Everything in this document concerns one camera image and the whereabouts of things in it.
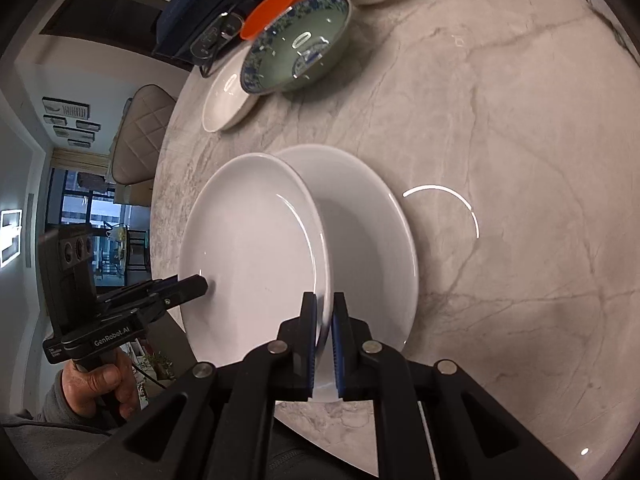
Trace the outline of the grey sleeve left forearm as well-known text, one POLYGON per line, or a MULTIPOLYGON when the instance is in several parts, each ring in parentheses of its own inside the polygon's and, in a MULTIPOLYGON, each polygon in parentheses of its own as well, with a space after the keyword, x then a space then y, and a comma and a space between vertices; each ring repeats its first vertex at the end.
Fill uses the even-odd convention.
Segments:
POLYGON ((57 374, 37 415, 2 414, 1 428, 37 479, 64 479, 114 436, 96 417, 80 417, 68 405, 57 374))

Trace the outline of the person's left hand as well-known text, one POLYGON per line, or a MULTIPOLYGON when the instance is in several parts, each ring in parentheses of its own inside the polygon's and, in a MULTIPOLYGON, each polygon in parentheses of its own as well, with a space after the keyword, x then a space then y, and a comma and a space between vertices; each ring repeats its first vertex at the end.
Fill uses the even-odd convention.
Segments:
POLYGON ((115 361, 90 372, 82 372, 73 362, 62 370, 61 385, 70 409, 78 416, 89 418, 96 414, 96 400, 113 393, 116 408, 124 419, 140 411, 136 378, 131 360, 122 350, 114 351, 115 361))

